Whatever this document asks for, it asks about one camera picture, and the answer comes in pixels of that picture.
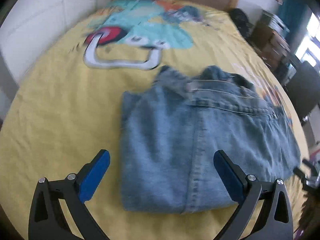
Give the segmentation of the light blue denim jacket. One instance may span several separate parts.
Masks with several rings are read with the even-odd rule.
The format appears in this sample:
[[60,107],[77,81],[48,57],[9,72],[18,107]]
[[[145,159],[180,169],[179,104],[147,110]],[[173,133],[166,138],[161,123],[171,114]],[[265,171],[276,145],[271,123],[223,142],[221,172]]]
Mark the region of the light blue denim jacket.
[[214,164],[223,150],[262,181],[288,179],[300,150],[283,107],[243,76],[164,66],[150,89],[121,103],[121,200],[138,212],[191,213],[232,205]]

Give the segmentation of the dark office chair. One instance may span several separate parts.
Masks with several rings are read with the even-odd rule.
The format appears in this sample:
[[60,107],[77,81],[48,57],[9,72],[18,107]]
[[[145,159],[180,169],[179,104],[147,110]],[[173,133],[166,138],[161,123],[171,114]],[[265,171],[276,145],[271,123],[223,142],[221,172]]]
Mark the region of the dark office chair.
[[319,72],[304,61],[285,89],[302,122],[319,103]]

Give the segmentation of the yellow cartoon print bedsheet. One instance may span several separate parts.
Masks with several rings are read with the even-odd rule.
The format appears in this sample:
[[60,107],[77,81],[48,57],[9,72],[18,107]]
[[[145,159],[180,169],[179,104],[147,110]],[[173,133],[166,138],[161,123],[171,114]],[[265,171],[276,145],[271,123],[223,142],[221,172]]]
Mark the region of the yellow cartoon print bedsheet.
[[[121,103],[151,88],[161,68],[185,76],[207,67],[243,76],[258,95],[283,107],[300,150],[309,155],[297,113],[262,59],[224,11],[177,0],[114,0],[67,31],[34,64],[1,130],[1,205],[28,238],[39,178],[65,178],[101,150],[111,163],[87,208],[111,239],[212,239],[235,210],[191,213],[126,210],[121,200]],[[304,201],[285,180],[298,222]]]

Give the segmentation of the wooden drawer cabinet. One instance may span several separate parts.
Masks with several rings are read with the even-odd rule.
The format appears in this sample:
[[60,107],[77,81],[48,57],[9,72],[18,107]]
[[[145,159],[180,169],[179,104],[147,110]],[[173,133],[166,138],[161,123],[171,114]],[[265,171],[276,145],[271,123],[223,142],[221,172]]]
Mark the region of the wooden drawer cabinet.
[[290,54],[290,46],[286,40],[289,32],[277,15],[266,10],[263,10],[253,28],[249,39],[271,72]]

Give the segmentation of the teal curtain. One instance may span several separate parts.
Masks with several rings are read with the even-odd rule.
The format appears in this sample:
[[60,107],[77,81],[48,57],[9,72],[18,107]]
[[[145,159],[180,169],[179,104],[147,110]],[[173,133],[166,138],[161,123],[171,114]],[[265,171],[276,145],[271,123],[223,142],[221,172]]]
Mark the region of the teal curtain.
[[291,53],[295,53],[307,33],[312,11],[307,0],[283,0],[279,7],[277,16],[289,29],[285,40],[289,45]]

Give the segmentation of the black backpack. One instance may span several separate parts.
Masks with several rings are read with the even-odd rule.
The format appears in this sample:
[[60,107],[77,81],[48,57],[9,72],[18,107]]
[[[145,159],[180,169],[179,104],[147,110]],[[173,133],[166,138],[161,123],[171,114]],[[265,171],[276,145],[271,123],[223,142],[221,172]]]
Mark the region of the black backpack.
[[253,24],[249,22],[246,13],[239,8],[234,8],[228,14],[242,37],[246,40],[249,39]]

